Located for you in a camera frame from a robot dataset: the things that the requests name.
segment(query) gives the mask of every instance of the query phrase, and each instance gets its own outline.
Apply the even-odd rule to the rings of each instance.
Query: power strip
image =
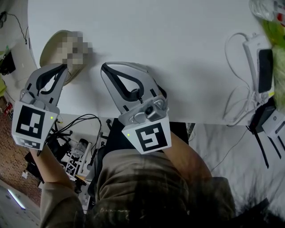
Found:
[[[254,84],[254,90],[256,94],[258,94],[257,98],[259,99],[258,102],[261,101],[261,97],[258,93],[258,86],[259,86],[259,60],[257,57],[258,50],[260,49],[270,49],[272,48],[271,44],[267,40],[266,36],[264,35],[256,35],[254,34],[252,38],[248,41],[243,43],[243,47],[248,58],[248,63],[250,67],[250,71],[252,74],[252,80]],[[274,80],[272,80],[272,85],[270,91],[268,93],[268,97],[272,97],[274,95]]]

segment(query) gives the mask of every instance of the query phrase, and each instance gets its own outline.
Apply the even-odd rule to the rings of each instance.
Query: fluorescent light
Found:
[[[19,206],[22,208],[22,209],[26,209],[25,207],[24,207],[24,205],[18,200],[18,198],[14,195],[14,193],[10,190],[10,189],[8,189],[8,192],[11,194],[11,196],[14,198],[14,200],[19,204]]]

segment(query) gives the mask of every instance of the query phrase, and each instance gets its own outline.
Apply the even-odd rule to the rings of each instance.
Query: green object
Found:
[[[7,86],[5,85],[2,78],[0,78],[0,97],[4,96]]]
[[[274,101],[277,110],[285,114],[285,49],[274,46],[273,51],[273,74],[275,82]]]
[[[6,49],[4,51],[0,51],[0,56],[1,55],[4,55],[5,53],[8,53],[9,52],[9,47],[8,45],[6,46]]]
[[[272,45],[278,45],[285,48],[285,28],[277,22],[263,20],[262,27]]]

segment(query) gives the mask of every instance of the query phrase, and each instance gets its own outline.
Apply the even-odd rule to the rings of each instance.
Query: forearm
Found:
[[[44,182],[59,183],[73,189],[65,170],[47,145],[43,148],[40,156],[37,156],[37,150],[30,149],[30,151]]]
[[[172,132],[171,143],[172,147],[164,149],[163,152],[183,178],[192,181],[212,176],[201,157]]]

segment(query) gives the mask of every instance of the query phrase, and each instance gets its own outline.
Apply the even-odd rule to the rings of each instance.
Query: beige sleeve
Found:
[[[83,227],[82,205],[70,188],[45,183],[41,194],[41,227]]]

